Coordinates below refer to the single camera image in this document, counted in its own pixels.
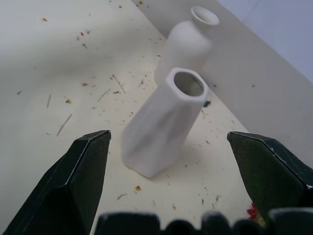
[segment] bottle opening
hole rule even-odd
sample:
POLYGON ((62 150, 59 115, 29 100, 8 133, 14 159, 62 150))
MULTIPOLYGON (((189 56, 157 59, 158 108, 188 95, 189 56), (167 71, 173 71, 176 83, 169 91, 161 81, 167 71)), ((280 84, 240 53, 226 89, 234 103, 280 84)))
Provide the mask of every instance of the bottle opening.
POLYGON ((203 84, 195 76, 187 72, 178 72, 174 76, 176 87, 186 95, 200 96, 203 94, 203 84))
POLYGON ((198 21, 201 21, 205 24, 209 25, 217 25, 220 23, 219 18, 211 11, 200 7, 200 6, 194 6, 191 8, 191 14, 194 18, 196 18, 198 21))

